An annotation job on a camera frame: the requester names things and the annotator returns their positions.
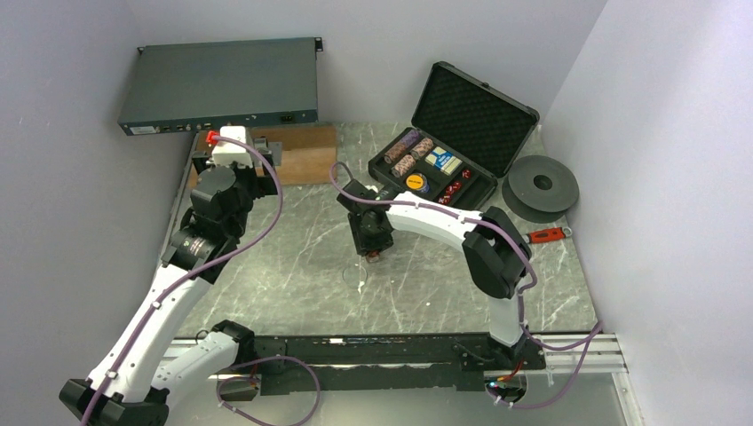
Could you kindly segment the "orange blue chip stack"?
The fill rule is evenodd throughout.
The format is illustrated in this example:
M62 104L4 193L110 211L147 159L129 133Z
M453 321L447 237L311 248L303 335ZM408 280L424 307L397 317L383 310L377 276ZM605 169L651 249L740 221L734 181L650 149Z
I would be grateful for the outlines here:
M416 164L416 159L411 154L404 155L391 168L391 173L396 178L406 175Z

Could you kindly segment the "red brown chip stack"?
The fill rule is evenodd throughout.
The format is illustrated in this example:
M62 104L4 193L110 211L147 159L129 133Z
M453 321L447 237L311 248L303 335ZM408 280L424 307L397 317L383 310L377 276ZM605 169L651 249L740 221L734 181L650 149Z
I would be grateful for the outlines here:
M365 256L365 258L368 263L374 263L380 260L380 255L377 252L369 253L367 256Z

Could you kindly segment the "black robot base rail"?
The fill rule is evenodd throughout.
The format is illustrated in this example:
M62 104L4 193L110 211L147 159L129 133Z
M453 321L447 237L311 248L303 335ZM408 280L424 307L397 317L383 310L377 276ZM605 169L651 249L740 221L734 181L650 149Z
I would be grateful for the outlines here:
M254 369L252 360L260 360ZM507 349L482 332L397 335L258 335L220 364L260 376L264 396L293 391L453 388L483 391L495 374L546 367L529 341Z

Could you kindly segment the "Texas Hold'em card box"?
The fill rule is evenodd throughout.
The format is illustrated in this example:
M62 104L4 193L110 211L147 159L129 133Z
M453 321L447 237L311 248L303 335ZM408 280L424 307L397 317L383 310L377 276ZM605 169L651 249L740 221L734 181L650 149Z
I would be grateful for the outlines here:
M456 155L441 147L433 148L424 157L424 161L447 176L451 176L464 164Z

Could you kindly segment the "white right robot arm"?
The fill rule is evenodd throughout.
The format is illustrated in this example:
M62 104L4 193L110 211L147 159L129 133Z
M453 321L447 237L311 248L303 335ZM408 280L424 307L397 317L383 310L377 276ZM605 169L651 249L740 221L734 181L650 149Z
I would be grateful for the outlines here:
M335 188L363 250L383 250L392 233L401 231L461 252L473 284L489 300L491 360L510 368L522 359L532 343L523 294L538 276L528 243L501 209L456 209L411 192L378 193L355 179Z

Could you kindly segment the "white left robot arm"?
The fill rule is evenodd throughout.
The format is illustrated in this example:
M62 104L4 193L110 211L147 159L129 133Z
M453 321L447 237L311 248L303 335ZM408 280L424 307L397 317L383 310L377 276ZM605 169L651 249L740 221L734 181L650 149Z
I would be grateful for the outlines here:
M255 334L231 320L216 324L167 365L161 360L228 261L251 248L240 238L254 201L281 190L271 160L257 151L230 162L195 154L199 172L190 206L168 240L145 300L106 357L59 393L82 425L163 425L197 383L226 367L241 373L253 365Z

